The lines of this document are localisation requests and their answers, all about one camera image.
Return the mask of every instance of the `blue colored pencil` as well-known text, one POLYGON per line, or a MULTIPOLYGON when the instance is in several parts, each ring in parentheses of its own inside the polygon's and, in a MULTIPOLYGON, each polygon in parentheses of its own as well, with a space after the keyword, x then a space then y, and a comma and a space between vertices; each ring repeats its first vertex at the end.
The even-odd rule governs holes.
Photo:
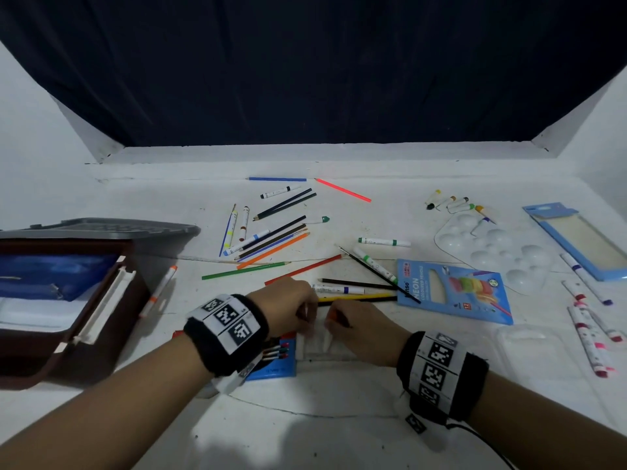
POLYGON ((307 178, 266 178, 266 177, 249 177, 250 181, 307 181, 307 178))
MULTIPOLYGON (((233 205, 233 209, 231 209, 231 214, 235 211, 235 207, 237 204, 233 205)), ((218 257, 222 256, 222 251, 224 250, 224 240, 226 239, 226 233, 229 232, 229 225, 231 224, 231 214, 229 214, 229 220, 226 221, 226 229, 224 229, 224 237, 222 238, 222 244, 220 245, 220 253, 217 255, 218 257)))
POLYGON ((274 243, 272 243, 272 244, 268 244, 268 245, 266 245, 266 247, 263 247, 263 248, 259 249, 258 251, 255 251, 254 253, 252 253, 252 254, 250 254, 250 255, 246 256, 245 258, 237 259, 237 261, 238 261, 238 262, 241 262, 242 260, 249 260, 251 257, 256 256, 257 254, 259 254, 259 252, 263 252, 263 251, 265 251, 266 249, 270 249, 271 247, 274 247, 275 245, 278 245, 278 244, 284 243, 285 241, 289 241, 289 240, 290 240, 290 239, 292 239, 294 236, 298 236, 301 232, 303 232, 303 231, 302 231, 302 230, 300 230, 300 231, 298 231, 298 232, 295 232, 294 234, 290 234, 289 236, 286 236, 286 237, 284 237, 283 239, 281 239, 281 240, 279 240, 279 241, 276 241, 276 242, 274 242, 274 243))

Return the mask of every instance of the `cable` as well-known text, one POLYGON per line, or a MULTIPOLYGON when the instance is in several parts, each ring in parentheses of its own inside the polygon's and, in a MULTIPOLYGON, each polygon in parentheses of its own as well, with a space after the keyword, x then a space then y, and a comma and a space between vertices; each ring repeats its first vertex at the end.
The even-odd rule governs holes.
POLYGON ((471 434, 473 434, 475 437, 478 437, 479 439, 481 439, 483 442, 485 442, 486 444, 488 444, 488 446, 490 447, 490 449, 494 450, 494 453, 496 453, 496 455, 498 455, 499 457, 501 457, 501 459, 506 463, 506 465, 508 467, 510 467, 512 470, 515 470, 515 468, 512 466, 512 464, 509 463, 509 460, 505 458, 505 456, 499 452, 498 450, 496 450, 492 444, 490 442, 488 442, 487 440, 485 440, 481 435, 477 434, 475 431, 473 431, 471 428, 466 427, 466 426, 460 426, 459 424, 447 424, 445 425, 445 427, 448 430, 454 429, 455 427, 459 428, 459 429, 464 429, 465 431, 470 432, 471 434))

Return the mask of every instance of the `gray lid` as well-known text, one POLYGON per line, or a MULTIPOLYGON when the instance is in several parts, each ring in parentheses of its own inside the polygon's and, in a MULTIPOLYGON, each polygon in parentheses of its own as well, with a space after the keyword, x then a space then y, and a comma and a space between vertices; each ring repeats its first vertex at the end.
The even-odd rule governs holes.
POLYGON ((28 229, 0 230, 0 239, 143 239, 178 234, 197 235, 198 226, 175 222, 79 217, 59 224, 34 224, 28 229))

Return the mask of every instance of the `blue pouch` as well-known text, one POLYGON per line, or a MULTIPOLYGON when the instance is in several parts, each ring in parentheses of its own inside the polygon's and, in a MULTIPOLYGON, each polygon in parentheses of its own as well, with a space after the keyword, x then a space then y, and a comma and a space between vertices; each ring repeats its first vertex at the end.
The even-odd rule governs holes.
POLYGON ((0 296, 72 301, 101 282, 118 255, 0 255, 0 296))

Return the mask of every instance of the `hand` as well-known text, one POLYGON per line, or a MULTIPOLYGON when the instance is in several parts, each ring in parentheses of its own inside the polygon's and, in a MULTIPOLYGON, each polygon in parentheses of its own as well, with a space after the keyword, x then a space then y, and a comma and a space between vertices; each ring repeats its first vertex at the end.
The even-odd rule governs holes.
POLYGON ((355 300, 335 300, 324 326, 360 360, 394 368, 411 336, 372 303, 355 300))
POLYGON ((247 297, 262 309, 268 320, 270 338, 280 337, 296 330, 308 333, 318 312, 318 296, 303 280, 285 277, 247 297))

